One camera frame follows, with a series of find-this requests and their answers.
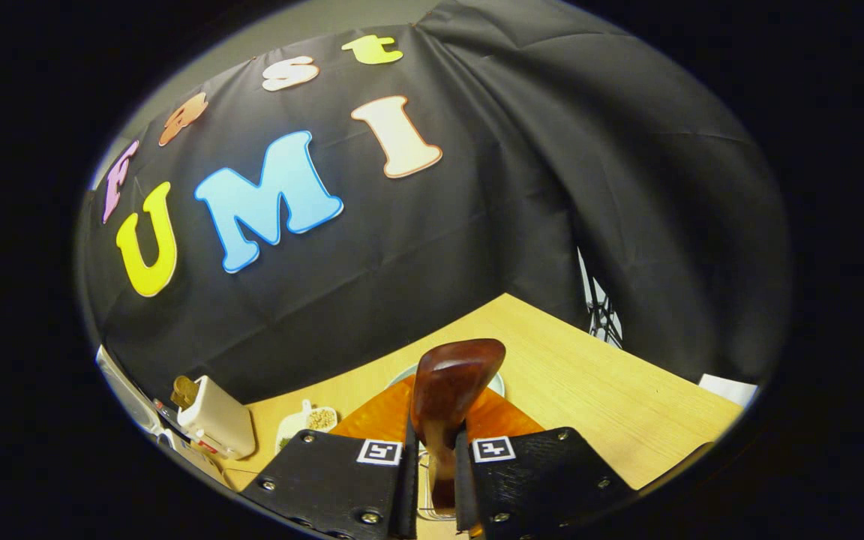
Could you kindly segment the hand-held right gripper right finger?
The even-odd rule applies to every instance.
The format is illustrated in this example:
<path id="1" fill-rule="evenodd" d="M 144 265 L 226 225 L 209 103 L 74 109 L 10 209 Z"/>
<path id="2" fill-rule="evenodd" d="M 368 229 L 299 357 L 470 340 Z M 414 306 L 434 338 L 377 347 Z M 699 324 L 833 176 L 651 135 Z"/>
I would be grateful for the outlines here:
<path id="1" fill-rule="evenodd" d="M 572 427 L 471 437 L 454 448 L 456 529 L 473 539 L 603 539 L 596 525 L 639 497 Z"/>

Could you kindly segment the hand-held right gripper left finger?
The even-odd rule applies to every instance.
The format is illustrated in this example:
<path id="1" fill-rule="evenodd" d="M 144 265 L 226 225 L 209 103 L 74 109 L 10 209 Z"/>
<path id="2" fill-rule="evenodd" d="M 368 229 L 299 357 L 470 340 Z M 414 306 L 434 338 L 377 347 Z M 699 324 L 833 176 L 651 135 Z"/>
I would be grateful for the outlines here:
<path id="1" fill-rule="evenodd" d="M 303 428 L 241 495 L 322 536 L 418 538 L 418 441 L 409 417 L 414 379 L 388 387 L 343 421 L 349 426 L 371 413 L 390 420 L 393 433 L 369 427 L 358 438 L 339 427 L 329 433 Z"/>

